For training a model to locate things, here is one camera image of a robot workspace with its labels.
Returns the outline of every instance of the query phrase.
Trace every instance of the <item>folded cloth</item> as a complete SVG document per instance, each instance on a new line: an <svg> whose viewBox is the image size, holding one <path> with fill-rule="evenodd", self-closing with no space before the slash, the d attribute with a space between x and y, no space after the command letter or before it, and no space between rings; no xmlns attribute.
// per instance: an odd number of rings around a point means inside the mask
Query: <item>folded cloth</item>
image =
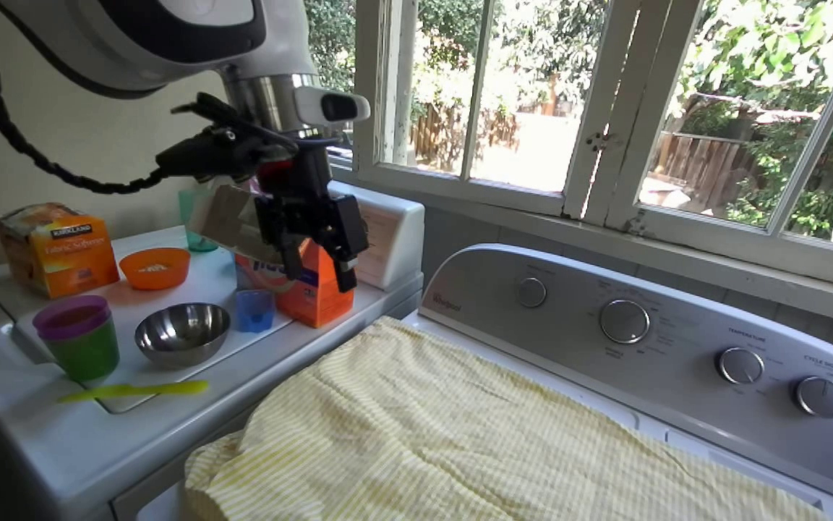
<svg viewBox="0 0 833 521"><path fill-rule="evenodd" d="M818 519L383 319L185 465L194 519Z"/></svg>

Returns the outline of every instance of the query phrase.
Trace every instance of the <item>cardboard box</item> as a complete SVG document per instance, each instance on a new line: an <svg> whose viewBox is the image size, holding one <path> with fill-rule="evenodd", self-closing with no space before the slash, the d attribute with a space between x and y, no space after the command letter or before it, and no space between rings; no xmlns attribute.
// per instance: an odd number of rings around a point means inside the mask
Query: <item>cardboard box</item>
<svg viewBox="0 0 833 521"><path fill-rule="evenodd" d="M50 297L118 280L104 221L66 206L26 206L0 216L0 244L13 277Z"/></svg>

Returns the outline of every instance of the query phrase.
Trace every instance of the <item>metal bowl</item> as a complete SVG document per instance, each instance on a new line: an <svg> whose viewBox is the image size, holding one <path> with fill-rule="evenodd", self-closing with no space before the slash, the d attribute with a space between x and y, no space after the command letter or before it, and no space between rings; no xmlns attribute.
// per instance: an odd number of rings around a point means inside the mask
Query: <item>metal bowl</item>
<svg viewBox="0 0 833 521"><path fill-rule="evenodd" d="M157 367L188 367L212 360L228 326L231 315L223 308L176 303L147 315L134 338Z"/></svg>

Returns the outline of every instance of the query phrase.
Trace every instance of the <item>window frame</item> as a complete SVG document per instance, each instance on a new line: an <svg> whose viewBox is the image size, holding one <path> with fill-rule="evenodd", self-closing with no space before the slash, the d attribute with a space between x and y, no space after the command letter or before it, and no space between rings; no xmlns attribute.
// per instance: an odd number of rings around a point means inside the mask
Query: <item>window frame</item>
<svg viewBox="0 0 833 521"><path fill-rule="evenodd" d="M636 203L700 2L704 0L665 0L664 5L658 0L610 2L565 190L535 193L516 186L481 182L467 170L448 176L392 163L392 144L399 143L393 132L402 132L402 128L393 128L402 121L398 111L411 80L411 75L399 69L406 67L402 56L411 53L408 47L415 43L415 37L399 35L415 35L416 2L359 0L356 89L373 98L373 119L356 128L354 180L426 200L473 203L479 209L474 213L484 213L484 209L506 209L525 216L545 216L551 228L565 227L570 234L573 228L593 227L636 240L658 240L680 247L682 257L700 253L720 261L742 261L753 273L772 273L769 277L775 283L785 283L782 277L788 276L818 280L818 293L830 293L833 244L827 240L800 237L782 228L761 232L745 222Z"/></svg>

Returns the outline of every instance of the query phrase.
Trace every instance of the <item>orange object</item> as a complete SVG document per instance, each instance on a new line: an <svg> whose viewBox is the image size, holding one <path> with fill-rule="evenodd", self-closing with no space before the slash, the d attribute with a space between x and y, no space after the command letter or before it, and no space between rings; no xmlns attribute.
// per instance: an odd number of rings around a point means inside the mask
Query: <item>orange object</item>
<svg viewBox="0 0 833 521"><path fill-rule="evenodd" d="M13 277L66 297L118 280L104 221L59 203L23 206L0 216Z"/></svg>
<svg viewBox="0 0 833 521"><path fill-rule="evenodd" d="M319 244L302 244L302 280L278 293L275 308L311 326L324 326L354 310L356 293L340 293L334 257Z"/></svg>
<svg viewBox="0 0 833 521"><path fill-rule="evenodd" d="M188 248L144 248L129 254L121 261L121 273L131 289L163 293L185 280L188 261L191 261Z"/></svg>

